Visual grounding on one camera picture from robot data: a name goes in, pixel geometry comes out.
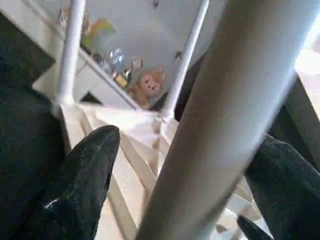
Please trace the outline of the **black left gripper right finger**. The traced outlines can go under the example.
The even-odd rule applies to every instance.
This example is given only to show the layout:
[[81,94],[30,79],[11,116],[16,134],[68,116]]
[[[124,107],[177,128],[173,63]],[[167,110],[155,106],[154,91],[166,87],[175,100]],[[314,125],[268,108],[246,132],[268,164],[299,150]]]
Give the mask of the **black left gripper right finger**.
[[320,238],[320,173],[292,145],[266,134],[244,176],[275,240]]

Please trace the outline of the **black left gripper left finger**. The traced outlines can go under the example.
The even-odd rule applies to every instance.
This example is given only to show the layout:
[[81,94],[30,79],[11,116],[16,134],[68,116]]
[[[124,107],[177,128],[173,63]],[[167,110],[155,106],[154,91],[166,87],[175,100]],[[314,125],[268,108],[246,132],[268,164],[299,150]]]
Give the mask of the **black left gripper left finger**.
[[28,206],[16,240],[93,240],[110,187],[120,130],[104,125],[68,154]]

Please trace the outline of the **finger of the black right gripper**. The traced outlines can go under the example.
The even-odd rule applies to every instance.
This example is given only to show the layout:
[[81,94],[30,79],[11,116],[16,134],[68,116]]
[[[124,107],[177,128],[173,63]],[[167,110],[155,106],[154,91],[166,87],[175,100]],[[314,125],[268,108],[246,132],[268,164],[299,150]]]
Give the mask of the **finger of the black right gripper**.
[[267,233],[265,233],[254,222],[243,215],[240,215],[237,218],[237,225],[248,240],[272,240]]

